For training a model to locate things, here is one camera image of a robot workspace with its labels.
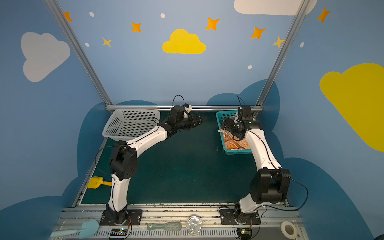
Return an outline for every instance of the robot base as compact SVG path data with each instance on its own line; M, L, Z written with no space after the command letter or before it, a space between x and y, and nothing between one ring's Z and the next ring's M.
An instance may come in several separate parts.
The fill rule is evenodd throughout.
M240 206L235 205L235 209L219 208L221 225L259 225L259 212L245 214L240 211Z
M126 226L129 224L129 217L131 218L131 225L140 225L141 222L141 209L127 209L123 208L120 212L115 212L107 204L106 210L101 215L101 226Z

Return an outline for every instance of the white plastic basket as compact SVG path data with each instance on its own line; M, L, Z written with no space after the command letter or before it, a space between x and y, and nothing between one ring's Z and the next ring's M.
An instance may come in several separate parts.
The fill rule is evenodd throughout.
M102 135L115 141L140 137L156 127L160 112L147 109L117 109L108 119Z

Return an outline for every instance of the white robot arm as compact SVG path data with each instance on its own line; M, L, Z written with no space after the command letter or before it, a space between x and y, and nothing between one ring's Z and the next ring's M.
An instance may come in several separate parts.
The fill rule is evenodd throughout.
M245 223L263 205L284 202L291 174L282 169L269 148L261 124L252 117L249 106L241 106L234 119L225 119L221 129L229 131L234 140L248 142L256 162L257 173L250 183L250 193L239 200L235 220Z
M101 225L126 225L128 185L137 172L137 158L156 143L171 137L177 130L189 130L200 125L203 122L201 115L192 115L191 110L189 104L172 107L169 117L159 122L154 129L114 150L109 163L112 170L111 197L102 214Z

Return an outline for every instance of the roll of tape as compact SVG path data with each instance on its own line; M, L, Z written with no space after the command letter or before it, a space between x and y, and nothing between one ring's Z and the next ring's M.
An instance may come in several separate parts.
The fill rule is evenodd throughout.
M287 233L287 231L285 230L285 227L286 226L290 226L292 228L292 231L293 233L292 234L289 234ZM288 222L288 221L284 221L281 223L280 225L280 230L281 232L283 233L283 235L286 237L286 238L289 238L289 239L295 239L297 238L297 230L296 230L296 227L291 223L291 222Z

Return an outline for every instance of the yellow star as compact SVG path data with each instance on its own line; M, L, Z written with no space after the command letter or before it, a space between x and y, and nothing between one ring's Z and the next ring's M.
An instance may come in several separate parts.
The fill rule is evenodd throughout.
M133 26L132 32L137 31L137 32L141 33L141 30L140 30L141 23L138 23L138 24L134 24L133 22L131 22L131 23L132 23L132 26Z
M105 40L104 38L103 38L103 40L104 40L103 45L108 45L109 47L111 47L111 46L109 45L109 43L110 43L112 40L107 41L107 40Z
M66 13L64 13L64 16L65 16L65 18L68 20L68 21L72 21L72 19L70 18L70 12L66 12Z
M321 20L321 23L324 22L324 19L328 16L328 14L330 14L331 12L328 12L327 10L323 10L323 12L321 13L321 15L318 17L317 20Z
M208 18L208 26L207 26L207 29L213 29L216 31L216 24L219 22L220 19L216 19L216 20L212 20L210 18Z
M278 36L278 37L277 37L277 42L274 43L274 44L272 44L272 46L273 46L273 45L277 45L277 46L280 48L281 43L284 42L284 41L285 41L285 39L281 40L281 39L280 39L280 36Z
M264 28L264 29L258 29L258 28L255 27L255 32L254 32L253 35L251 36L251 39L252 39L252 38L258 38L258 39L260 39L260 38L262 37L262 33L263 33L264 30L265 30L265 28Z

